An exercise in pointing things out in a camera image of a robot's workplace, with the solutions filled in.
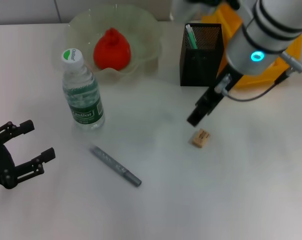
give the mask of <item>pen holder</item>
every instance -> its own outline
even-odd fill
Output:
[[[191,47],[188,33],[184,28],[180,56],[180,85],[214,86],[224,52],[221,24],[192,23],[190,26],[198,49]]]

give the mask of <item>yellow box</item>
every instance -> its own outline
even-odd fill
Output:
[[[218,23],[222,25],[224,49],[229,39],[234,35],[236,30],[241,26],[242,20],[236,12],[228,5],[222,4],[219,6],[213,16],[203,16],[202,23]],[[302,34],[294,40],[294,42],[287,48],[287,53],[299,59],[302,47]],[[221,60],[219,72],[227,64],[225,51]],[[277,58],[275,62],[266,69],[261,75],[257,76],[243,76],[241,80],[235,85],[235,88],[258,87],[261,85],[272,84],[275,79],[281,75],[289,66],[281,59]]]

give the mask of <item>water bottle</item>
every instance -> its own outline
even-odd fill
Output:
[[[105,120],[98,83],[85,66],[81,51],[63,52],[63,91],[75,123],[83,129],[100,127]]]

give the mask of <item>white bottle cap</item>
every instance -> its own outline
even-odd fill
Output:
[[[66,71],[74,71],[80,69],[84,65],[84,58],[78,49],[69,48],[62,54],[63,68]]]

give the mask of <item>red fruit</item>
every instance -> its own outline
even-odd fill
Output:
[[[131,59],[131,49],[126,38],[115,28],[110,28],[97,42],[94,53],[94,63],[100,69],[113,68],[121,70],[125,68]]]

